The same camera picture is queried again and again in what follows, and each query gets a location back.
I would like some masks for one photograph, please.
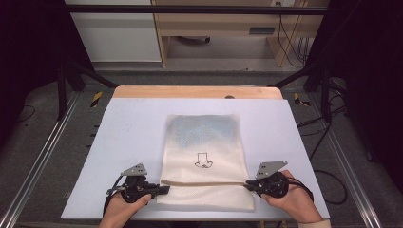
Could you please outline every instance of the metal bar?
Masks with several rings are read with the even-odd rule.
[[[320,115],[319,106],[319,98],[314,96],[311,93],[308,93],[310,98],[311,104],[315,108],[317,115]],[[380,228],[382,227],[377,214],[371,205],[370,200],[365,193],[364,188],[362,187],[361,183],[359,182],[358,177],[353,170],[353,167],[350,165],[349,161],[347,160],[346,156],[344,155],[343,149],[341,148],[335,132],[333,132],[332,128],[328,132],[328,139],[329,144],[333,148],[332,151],[334,152],[336,162],[338,167],[340,168],[341,174],[346,181],[347,187],[350,190],[350,193],[355,200],[355,205],[358,208],[359,213],[362,216],[362,219],[365,222],[365,225],[369,228]]]
[[[0,228],[11,228],[14,226],[15,222],[18,220],[25,204],[28,201],[30,194],[32,193],[33,188],[35,187],[36,182],[39,180],[41,173],[48,162],[50,155],[53,152],[53,149],[56,143],[59,141],[63,130],[67,124],[68,119],[71,116],[71,113],[74,110],[74,107],[77,103],[77,100],[80,96],[79,92],[73,92],[72,97],[68,103],[68,109],[66,115],[61,121],[56,122],[56,125],[53,127],[52,132],[50,133],[47,142],[42,148],[41,152],[38,155],[38,158],[35,161],[35,164],[29,171],[24,183],[21,185],[20,190],[9,206],[7,212],[0,220]]]
[[[172,6],[172,5],[44,5],[44,10],[68,10],[86,13],[196,13],[196,14],[281,14],[338,15],[344,10],[328,8],[244,7],[244,6]]]

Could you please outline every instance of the white cloth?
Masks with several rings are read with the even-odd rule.
[[[171,188],[158,203],[250,211],[248,178],[235,116],[168,117],[161,184]]]

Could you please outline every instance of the white cabinet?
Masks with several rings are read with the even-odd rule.
[[[67,4],[150,5],[149,0],[66,0]],[[92,62],[160,62],[153,14],[71,13]]]

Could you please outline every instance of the human hand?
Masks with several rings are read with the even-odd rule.
[[[104,217],[101,220],[100,228],[121,228],[136,214],[138,210],[146,206],[151,200],[151,195],[147,194],[133,203],[127,203],[121,193],[113,195],[106,208]]]
[[[287,178],[293,178],[288,170],[281,173]],[[261,197],[271,206],[287,212],[291,218],[299,223],[314,223],[323,220],[308,193],[299,186],[290,184],[288,193],[283,198],[277,199],[266,194],[261,194]]]

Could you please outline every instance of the floor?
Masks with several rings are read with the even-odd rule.
[[[99,64],[96,67],[100,74],[118,84],[198,86],[267,86],[299,69],[290,65],[276,67],[267,43],[259,38],[212,37],[209,44],[177,38],[171,45],[166,68],[155,64],[121,64],[117,65],[118,68]],[[295,57],[290,55],[290,58],[293,63],[297,63]],[[16,123],[8,143],[1,148],[0,183],[1,189],[6,191],[0,198],[0,214],[5,215],[8,212],[10,206],[15,204],[16,196],[25,194],[18,198],[23,199],[20,203],[24,208],[14,210],[15,227],[57,227],[55,223],[59,226],[68,224],[66,227],[96,227],[99,222],[60,218],[68,193],[74,187],[97,126],[113,93],[111,88],[99,85],[87,77],[85,80],[87,86],[83,92],[67,93],[71,100],[76,101],[76,105],[66,119],[67,125],[56,134],[57,141],[51,148],[44,145],[49,135],[54,134],[52,130],[58,124],[55,83],[29,94],[20,121]],[[284,99],[289,101],[297,124],[318,117],[318,95],[305,93],[301,87],[303,82],[304,78],[301,78],[281,90]],[[98,91],[103,91],[103,96],[97,107],[90,107],[94,94]],[[295,102],[296,93],[301,103]],[[335,91],[331,92],[331,97],[334,97],[332,110],[343,106],[342,97]],[[314,169],[330,172],[348,185],[346,183],[351,176],[346,176],[346,167],[343,167],[337,158],[337,151],[341,150],[359,182],[359,185],[353,188],[348,185],[348,198],[344,203],[337,205],[335,202],[343,200],[342,186],[336,179],[317,172],[322,193],[330,202],[328,210],[333,227],[403,227],[402,195],[394,187],[382,164],[367,161],[365,147],[348,118],[348,112],[342,110],[333,117],[328,134],[312,158]],[[308,155],[311,155],[318,145],[326,125],[319,121],[300,128]],[[45,163],[38,166],[40,169],[36,179],[32,178],[34,176],[30,169],[34,164],[38,164],[35,162],[38,157],[45,158]],[[31,186],[32,189],[27,190],[21,186]],[[364,195],[355,193],[356,189],[362,190]],[[275,226],[274,222],[268,222],[265,227]],[[288,227],[295,226],[292,221],[288,222]],[[224,222],[220,223],[220,227],[237,225]]]

